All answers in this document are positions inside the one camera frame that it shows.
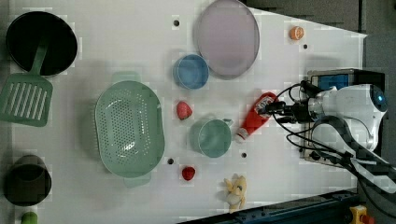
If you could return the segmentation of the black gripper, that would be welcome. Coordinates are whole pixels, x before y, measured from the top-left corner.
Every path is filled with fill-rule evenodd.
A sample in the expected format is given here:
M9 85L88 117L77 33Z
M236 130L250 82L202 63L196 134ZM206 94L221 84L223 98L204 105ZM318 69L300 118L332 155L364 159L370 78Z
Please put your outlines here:
M279 114L290 123L307 123L311 121L307 104L286 105L285 102L272 102L263 108L265 114Z

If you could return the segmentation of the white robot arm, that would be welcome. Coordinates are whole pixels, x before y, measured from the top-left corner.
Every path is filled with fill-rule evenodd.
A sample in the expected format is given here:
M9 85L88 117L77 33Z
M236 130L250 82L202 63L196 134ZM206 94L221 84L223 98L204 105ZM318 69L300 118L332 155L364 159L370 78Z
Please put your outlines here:
M304 140L320 156L348 169L389 195L395 193L395 167L374 153L379 127L388 111L384 93L373 84L322 90L298 84L306 98L293 105L272 102L256 108L260 115L279 115L276 122L309 123Z

